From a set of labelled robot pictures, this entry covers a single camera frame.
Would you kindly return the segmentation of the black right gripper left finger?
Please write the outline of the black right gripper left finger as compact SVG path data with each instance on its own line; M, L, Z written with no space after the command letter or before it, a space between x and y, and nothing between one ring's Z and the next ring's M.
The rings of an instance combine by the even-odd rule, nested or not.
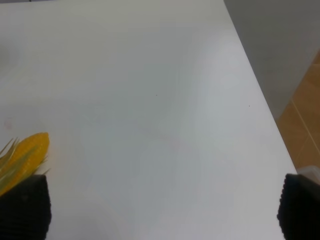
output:
M0 196L2 240L44 240L52 220L45 175L32 175Z

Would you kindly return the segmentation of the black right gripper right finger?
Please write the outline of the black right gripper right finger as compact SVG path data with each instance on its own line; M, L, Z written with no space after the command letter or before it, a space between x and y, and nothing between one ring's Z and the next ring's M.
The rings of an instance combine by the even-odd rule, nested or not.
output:
M320 185L300 174L287 174L277 213L286 240L320 238Z

